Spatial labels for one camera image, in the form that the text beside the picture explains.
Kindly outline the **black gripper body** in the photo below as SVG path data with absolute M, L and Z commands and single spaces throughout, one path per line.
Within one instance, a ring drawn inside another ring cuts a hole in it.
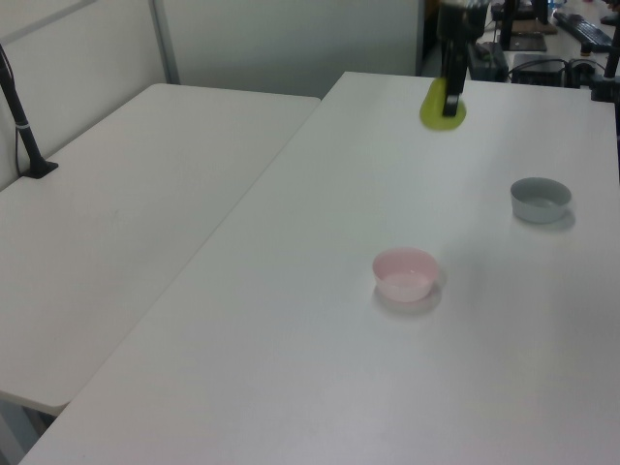
M 440 2 L 437 36 L 445 44 L 466 44 L 484 32 L 487 2 L 443 0 Z

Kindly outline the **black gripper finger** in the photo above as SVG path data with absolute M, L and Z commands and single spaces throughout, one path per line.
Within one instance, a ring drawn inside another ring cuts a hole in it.
M 465 43 L 442 43 L 442 73 L 445 80 L 443 116 L 455 117 L 463 92 L 467 72 L 467 46 Z

